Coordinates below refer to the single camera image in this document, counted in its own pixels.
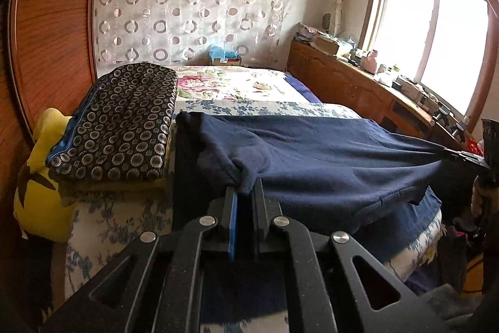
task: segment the pink flower pattern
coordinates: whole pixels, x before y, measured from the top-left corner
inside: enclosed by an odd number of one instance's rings
[[[179,78],[178,87],[183,91],[203,92],[208,88],[203,81],[209,81],[210,78],[204,78],[201,75],[184,75]]]
[[[283,72],[246,67],[181,66],[178,100],[286,101],[304,100],[285,81]]]

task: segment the sheer curtain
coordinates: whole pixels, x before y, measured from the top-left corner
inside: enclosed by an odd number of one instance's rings
[[[292,0],[94,0],[98,74],[120,64],[208,63],[215,44],[243,64],[273,67]]]

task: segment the cabinet door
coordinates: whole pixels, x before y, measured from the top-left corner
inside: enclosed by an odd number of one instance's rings
[[[372,119],[380,124],[385,117],[389,100],[370,88],[359,87],[358,94],[355,111],[363,118]]]
[[[315,81],[315,91],[314,94],[323,103],[334,103],[334,93],[333,88],[335,86],[335,71],[330,64],[330,62],[322,61],[319,58],[320,63],[318,64],[319,74]]]
[[[301,82],[320,99],[320,75],[323,63],[316,57],[304,57],[304,66],[301,69]]]
[[[332,100],[331,103],[344,105],[355,110],[355,105],[359,90],[353,84],[353,80],[343,71],[335,70],[332,83]]]
[[[297,46],[291,46],[288,57],[288,72],[300,80],[301,69],[305,64],[305,55]]]

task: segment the blue floral bed sheet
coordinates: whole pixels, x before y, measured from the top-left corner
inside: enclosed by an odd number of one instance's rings
[[[211,115],[233,116],[314,116],[360,119],[351,109],[333,104],[269,101],[177,101],[174,117],[180,111],[197,111]],[[172,124],[172,137],[176,124]],[[123,201],[112,195],[98,201],[78,202],[75,207],[71,235],[67,244],[65,265],[65,297],[73,295],[106,263],[143,231],[153,230],[164,235],[171,230],[171,181],[175,164],[175,144],[172,142],[167,187],[163,200]],[[429,247],[441,233],[440,211],[413,243],[385,263],[395,276],[405,281],[415,268],[431,257]],[[205,325],[203,333],[226,332],[288,332],[285,311],[236,324]]]

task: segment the cardboard box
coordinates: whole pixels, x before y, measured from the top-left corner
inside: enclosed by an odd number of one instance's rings
[[[216,65],[216,66],[232,65],[232,66],[239,67],[241,65],[241,59],[225,58],[224,60],[222,60],[221,58],[215,58],[215,59],[213,59],[213,65]]]
[[[313,43],[316,49],[331,56],[335,56],[340,48],[340,45],[335,40],[331,40],[320,34],[315,35]]]

